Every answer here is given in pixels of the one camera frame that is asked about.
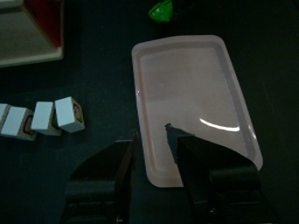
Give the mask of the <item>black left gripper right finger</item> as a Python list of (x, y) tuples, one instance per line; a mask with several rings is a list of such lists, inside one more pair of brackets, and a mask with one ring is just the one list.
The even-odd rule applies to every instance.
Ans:
[(277, 224), (253, 162), (171, 124), (167, 142), (187, 193), (193, 224)]

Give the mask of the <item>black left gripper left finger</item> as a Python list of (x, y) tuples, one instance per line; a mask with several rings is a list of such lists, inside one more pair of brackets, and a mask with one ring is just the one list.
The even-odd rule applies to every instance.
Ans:
[(60, 224), (129, 224), (137, 141), (132, 131), (74, 169)]

